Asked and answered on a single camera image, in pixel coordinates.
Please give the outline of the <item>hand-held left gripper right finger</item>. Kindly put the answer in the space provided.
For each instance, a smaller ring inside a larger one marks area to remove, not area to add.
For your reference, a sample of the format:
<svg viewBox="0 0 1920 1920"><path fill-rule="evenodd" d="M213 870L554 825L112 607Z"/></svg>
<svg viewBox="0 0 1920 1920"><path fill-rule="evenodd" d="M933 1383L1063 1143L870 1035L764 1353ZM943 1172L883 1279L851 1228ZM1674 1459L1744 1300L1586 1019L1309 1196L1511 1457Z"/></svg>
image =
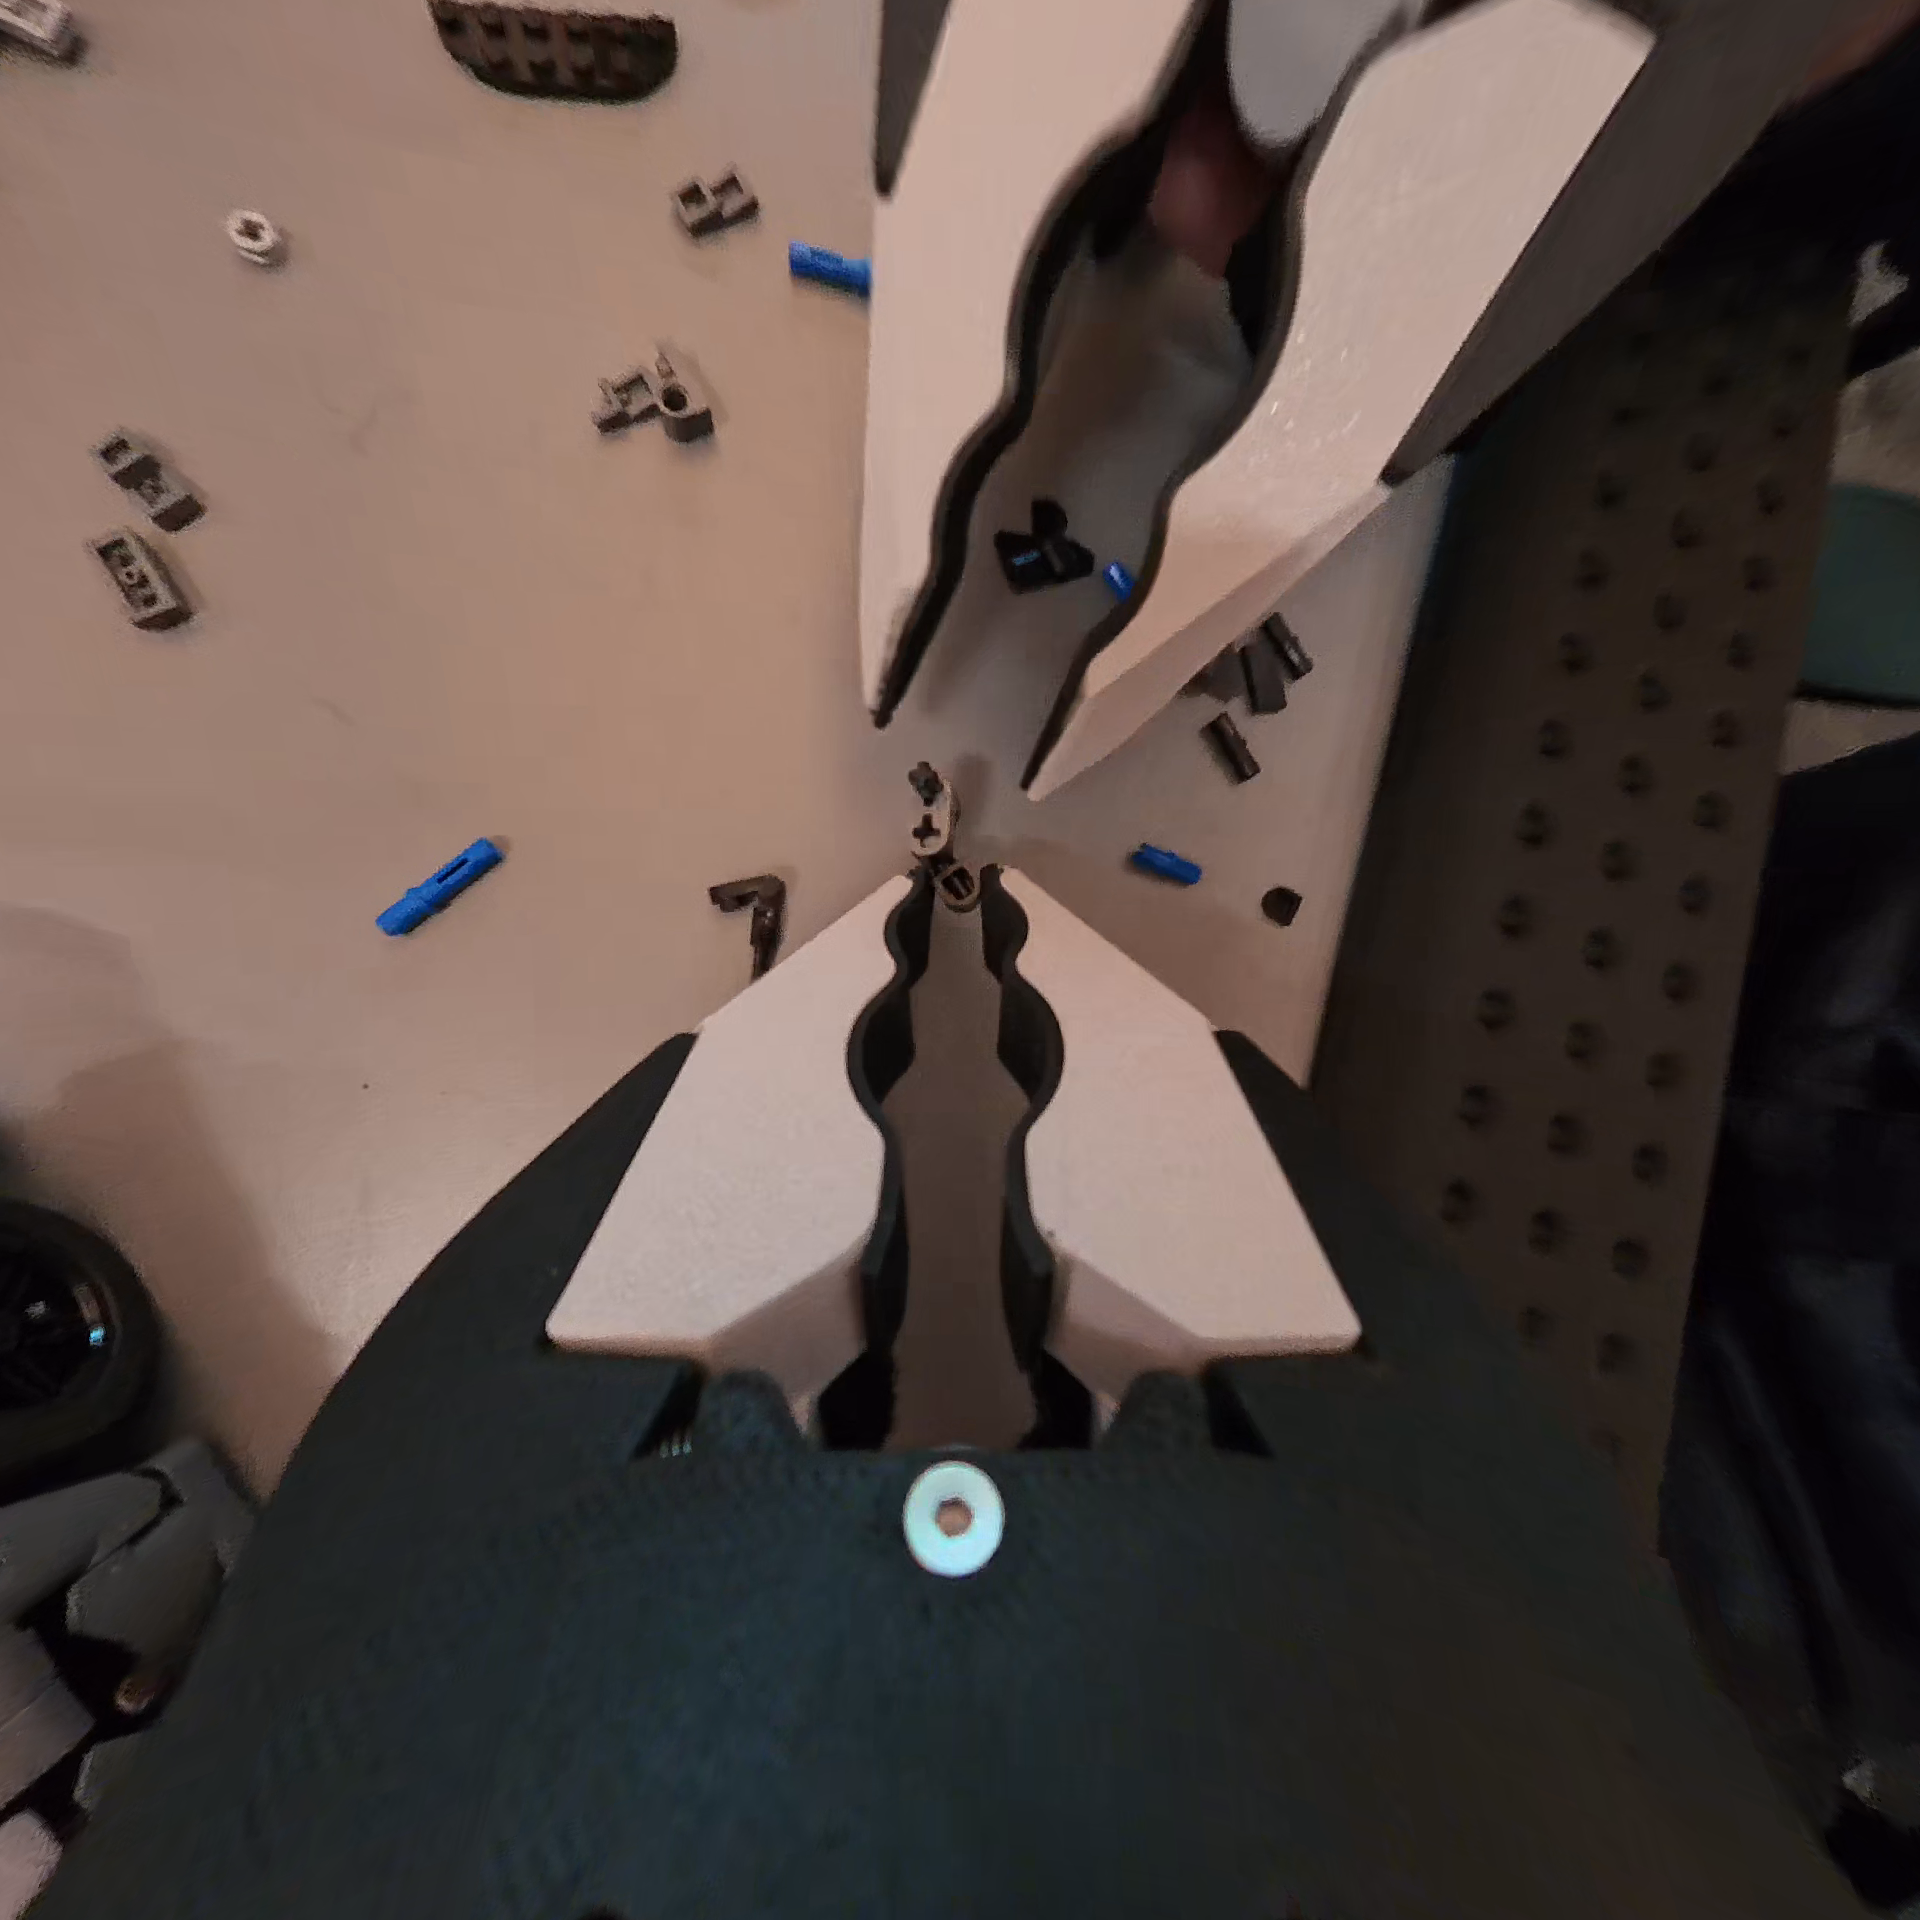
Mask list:
<svg viewBox="0 0 1920 1920"><path fill-rule="evenodd" d="M1359 1318L1242 1084L1231 1034L1007 866L980 880L1004 1155L998 1296L1031 1450L1146 1376L1355 1353Z"/></svg>

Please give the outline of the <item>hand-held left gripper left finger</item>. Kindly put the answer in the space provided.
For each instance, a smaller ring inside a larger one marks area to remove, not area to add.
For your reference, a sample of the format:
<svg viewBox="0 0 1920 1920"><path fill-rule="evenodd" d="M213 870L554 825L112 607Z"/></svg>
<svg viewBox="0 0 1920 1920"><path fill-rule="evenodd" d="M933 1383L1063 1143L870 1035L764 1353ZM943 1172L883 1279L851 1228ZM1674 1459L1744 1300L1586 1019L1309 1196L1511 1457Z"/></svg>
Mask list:
<svg viewBox="0 0 1920 1920"><path fill-rule="evenodd" d="M906 1168L933 895L892 879L690 1038L558 1304L566 1353L764 1374L835 1450L896 1424Z"/></svg>

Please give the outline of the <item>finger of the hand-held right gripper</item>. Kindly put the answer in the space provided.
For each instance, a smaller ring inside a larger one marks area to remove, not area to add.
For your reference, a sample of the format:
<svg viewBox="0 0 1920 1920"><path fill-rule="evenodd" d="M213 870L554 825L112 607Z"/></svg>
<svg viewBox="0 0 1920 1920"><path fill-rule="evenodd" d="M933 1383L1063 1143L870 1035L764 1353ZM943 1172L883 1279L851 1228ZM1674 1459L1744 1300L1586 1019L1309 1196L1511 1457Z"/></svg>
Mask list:
<svg viewBox="0 0 1920 1920"><path fill-rule="evenodd" d="M974 506L1040 386L1048 302L1212 4L879 4L861 702L896 718L963 578Z"/></svg>
<svg viewBox="0 0 1920 1920"><path fill-rule="evenodd" d="M1110 756L1390 497L1388 468L1640 75L1610 4L1471 4L1357 59L1296 174L1285 326L1231 432L1170 484L1023 774Z"/></svg>

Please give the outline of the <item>black lego connector with blue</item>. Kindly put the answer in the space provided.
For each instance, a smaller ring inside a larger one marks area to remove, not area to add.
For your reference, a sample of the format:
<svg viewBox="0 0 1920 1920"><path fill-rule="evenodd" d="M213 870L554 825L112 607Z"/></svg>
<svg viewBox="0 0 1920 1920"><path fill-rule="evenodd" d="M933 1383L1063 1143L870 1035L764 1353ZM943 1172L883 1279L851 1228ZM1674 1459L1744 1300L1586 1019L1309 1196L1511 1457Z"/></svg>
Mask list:
<svg viewBox="0 0 1920 1920"><path fill-rule="evenodd" d="M1072 538L1064 506L1053 497L1034 497L1021 529L994 531L992 551L1013 594L1080 583L1096 564L1093 548Z"/></svg>

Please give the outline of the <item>grey lego sports car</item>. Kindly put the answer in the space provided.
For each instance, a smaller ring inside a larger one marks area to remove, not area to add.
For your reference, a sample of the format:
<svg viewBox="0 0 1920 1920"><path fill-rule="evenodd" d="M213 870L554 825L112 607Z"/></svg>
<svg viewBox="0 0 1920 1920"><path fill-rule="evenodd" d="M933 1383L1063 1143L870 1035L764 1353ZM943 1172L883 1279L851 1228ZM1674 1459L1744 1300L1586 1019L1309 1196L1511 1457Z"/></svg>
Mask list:
<svg viewBox="0 0 1920 1920"><path fill-rule="evenodd" d="M70 1216L2 1204L2 1892L22 1914L175 1690L254 1507L149 1448L160 1318Z"/></svg>

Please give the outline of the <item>black lego axle with elbow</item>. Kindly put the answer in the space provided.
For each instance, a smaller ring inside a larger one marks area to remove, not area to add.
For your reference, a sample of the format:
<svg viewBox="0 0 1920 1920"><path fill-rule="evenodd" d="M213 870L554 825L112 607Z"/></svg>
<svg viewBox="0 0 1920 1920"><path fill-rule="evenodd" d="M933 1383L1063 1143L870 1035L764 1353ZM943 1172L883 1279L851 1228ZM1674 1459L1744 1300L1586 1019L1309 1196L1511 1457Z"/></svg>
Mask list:
<svg viewBox="0 0 1920 1920"><path fill-rule="evenodd" d="M747 914L751 942L751 980L767 977L783 944L786 882L776 874L719 880L709 887L709 902L725 914Z"/></svg>

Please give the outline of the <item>black studded lego plate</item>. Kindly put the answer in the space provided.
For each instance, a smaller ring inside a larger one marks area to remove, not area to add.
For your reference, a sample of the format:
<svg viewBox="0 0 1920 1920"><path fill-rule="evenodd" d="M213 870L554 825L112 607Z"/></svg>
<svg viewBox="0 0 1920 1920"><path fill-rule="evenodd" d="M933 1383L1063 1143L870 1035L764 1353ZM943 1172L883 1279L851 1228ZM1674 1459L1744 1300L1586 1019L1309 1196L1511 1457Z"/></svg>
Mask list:
<svg viewBox="0 0 1920 1920"><path fill-rule="evenodd" d="M429 3L440 51L485 88L573 106L635 106L680 63L670 17L508 4Z"/></svg>

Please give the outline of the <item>person's navy clothing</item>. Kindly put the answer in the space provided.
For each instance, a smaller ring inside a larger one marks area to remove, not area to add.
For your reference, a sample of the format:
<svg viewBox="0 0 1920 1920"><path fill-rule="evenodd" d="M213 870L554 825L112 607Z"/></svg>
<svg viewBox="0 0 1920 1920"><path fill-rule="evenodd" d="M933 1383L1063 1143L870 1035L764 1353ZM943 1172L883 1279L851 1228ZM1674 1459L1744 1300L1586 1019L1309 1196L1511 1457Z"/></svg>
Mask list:
<svg viewBox="0 0 1920 1920"><path fill-rule="evenodd" d="M1916 1915L1916 736L1781 790L1659 1548L1797 1814L1867 1908Z"/></svg>

